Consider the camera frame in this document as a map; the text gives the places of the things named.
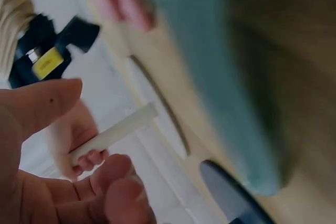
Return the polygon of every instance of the yellow label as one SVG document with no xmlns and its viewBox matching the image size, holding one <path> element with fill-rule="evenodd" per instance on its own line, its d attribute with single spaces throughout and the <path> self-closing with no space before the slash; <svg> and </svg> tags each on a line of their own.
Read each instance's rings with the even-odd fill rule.
<svg viewBox="0 0 336 224">
<path fill-rule="evenodd" d="M 53 47 L 37 60 L 33 65 L 33 71 L 40 80 L 43 80 L 63 61 L 63 57 L 59 54 L 56 48 Z"/>
</svg>

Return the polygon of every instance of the white stick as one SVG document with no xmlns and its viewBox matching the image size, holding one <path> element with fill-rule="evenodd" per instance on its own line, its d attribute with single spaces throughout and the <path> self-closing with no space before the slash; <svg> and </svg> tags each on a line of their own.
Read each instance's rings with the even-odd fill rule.
<svg viewBox="0 0 336 224">
<path fill-rule="evenodd" d="M 148 125 L 157 116 L 157 111 L 152 103 L 147 104 L 125 119 L 100 133 L 84 145 L 70 153 L 70 160 L 73 166 L 78 164 L 78 158 L 86 155 L 91 150 L 99 152 L 107 149 L 112 144 L 121 140 L 138 128 Z"/>
</svg>

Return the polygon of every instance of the teal fabric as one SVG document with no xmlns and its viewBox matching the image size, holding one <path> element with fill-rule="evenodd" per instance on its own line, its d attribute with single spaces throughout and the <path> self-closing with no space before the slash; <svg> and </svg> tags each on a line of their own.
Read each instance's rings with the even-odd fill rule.
<svg viewBox="0 0 336 224">
<path fill-rule="evenodd" d="M 228 0 L 154 2 L 166 17 L 218 138 L 243 185 L 254 194 L 275 194 L 281 186 L 277 159 L 228 46 Z"/>
</svg>

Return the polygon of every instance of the gray object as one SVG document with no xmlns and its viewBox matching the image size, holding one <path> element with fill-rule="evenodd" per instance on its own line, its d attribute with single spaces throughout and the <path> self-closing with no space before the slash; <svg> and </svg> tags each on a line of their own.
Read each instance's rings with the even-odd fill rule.
<svg viewBox="0 0 336 224">
<path fill-rule="evenodd" d="M 275 224 L 253 197 L 216 163 L 203 161 L 200 170 L 230 224 Z"/>
</svg>

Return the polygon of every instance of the fingernail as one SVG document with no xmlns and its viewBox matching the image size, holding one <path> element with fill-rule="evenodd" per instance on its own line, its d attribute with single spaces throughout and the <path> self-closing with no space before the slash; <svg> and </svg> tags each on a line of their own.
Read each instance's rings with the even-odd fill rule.
<svg viewBox="0 0 336 224">
<path fill-rule="evenodd" d="M 135 175 L 130 175 L 129 178 L 132 179 L 132 180 L 134 180 L 135 182 L 137 182 L 142 187 L 142 191 L 137 196 L 137 198 L 136 198 L 135 201 L 146 200 L 146 202 L 148 202 L 148 198 L 147 198 L 147 194 L 146 194 L 146 191 L 145 191 L 145 187 L 144 187 L 144 184 L 143 184 L 141 178 L 138 175 L 136 175 L 136 174 Z"/>
<path fill-rule="evenodd" d="M 76 172 L 76 176 L 78 177 L 78 176 L 82 175 L 82 173 L 83 172 L 81 170 L 79 170 L 79 171 Z"/>
<path fill-rule="evenodd" d="M 73 79 L 66 79 L 67 82 L 71 85 L 78 86 L 83 85 L 82 79 L 80 78 L 73 78 Z"/>
<path fill-rule="evenodd" d="M 126 173 L 125 177 L 131 177 L 132 175 L 136 175 L 135 168 L 133 165 L 131 165 L 129 171 Z"/>
</svg>

